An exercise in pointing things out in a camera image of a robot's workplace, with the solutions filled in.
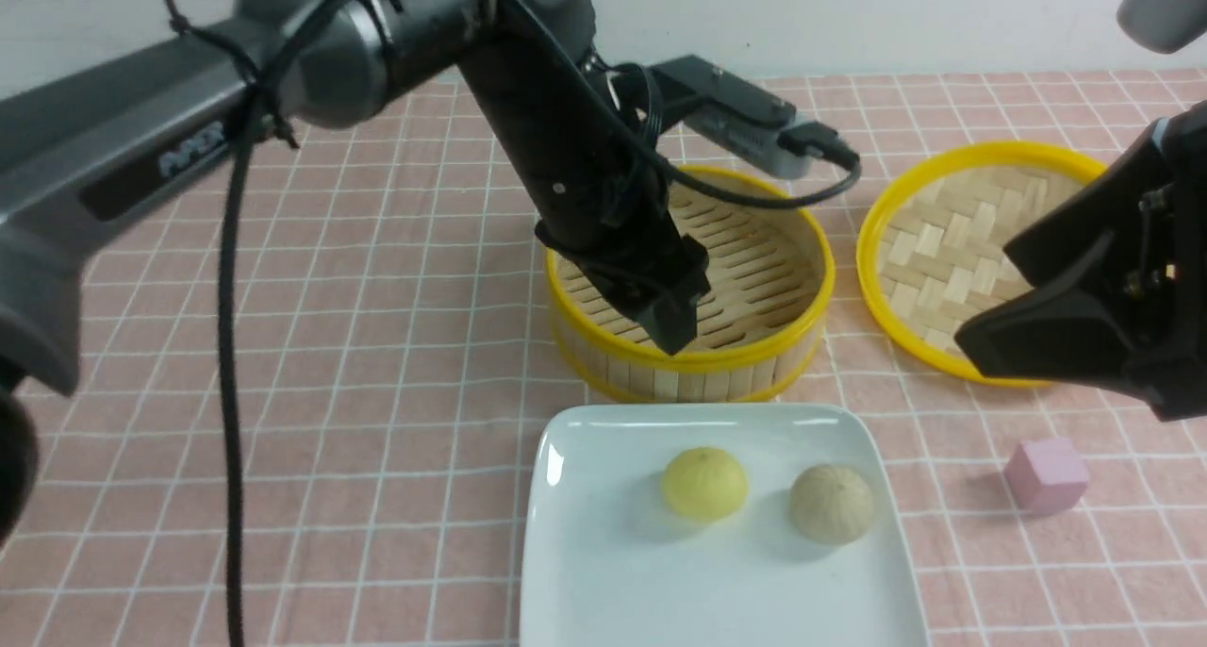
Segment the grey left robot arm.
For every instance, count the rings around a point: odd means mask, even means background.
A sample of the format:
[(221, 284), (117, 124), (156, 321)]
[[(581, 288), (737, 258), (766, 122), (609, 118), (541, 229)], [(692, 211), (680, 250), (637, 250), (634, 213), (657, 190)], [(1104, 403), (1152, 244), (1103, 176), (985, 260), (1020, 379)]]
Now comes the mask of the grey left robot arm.
[(702, 245), (667, 214), (674, 173), (620, 110), (591, 0), (237, 0), (227, 21), (2, 101), (2, 536), (39, 445), (14, 390), (78, 386), (84, 268), (109, 241), (290, 120), (361, 126), (457, 68), (540, 216), (540, 241), (669, 355), (696, 338)]

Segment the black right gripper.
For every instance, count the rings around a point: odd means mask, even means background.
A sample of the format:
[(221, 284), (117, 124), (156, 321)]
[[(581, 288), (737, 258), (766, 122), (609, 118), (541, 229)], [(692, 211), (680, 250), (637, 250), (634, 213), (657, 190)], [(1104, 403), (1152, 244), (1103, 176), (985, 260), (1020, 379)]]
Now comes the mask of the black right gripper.
[(980, 375), (1129, 389), (1129, 363), (1160, 421), (1205, 415), (1205, 103), (1148, 126), (1004, 252), (1034, 288), (954, 334)]

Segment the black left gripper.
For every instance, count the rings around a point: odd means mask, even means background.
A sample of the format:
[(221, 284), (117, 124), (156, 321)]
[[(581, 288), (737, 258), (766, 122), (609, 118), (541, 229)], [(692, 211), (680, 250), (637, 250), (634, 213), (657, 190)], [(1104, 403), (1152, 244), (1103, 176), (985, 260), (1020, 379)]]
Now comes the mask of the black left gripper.
[(646, 332), (669, 356), (686, 350), (710, 257), (670, 217), (667, 177), (530, 37), (478, 42), (457, 68), (537, 208), (552, 310), (599, 332)]

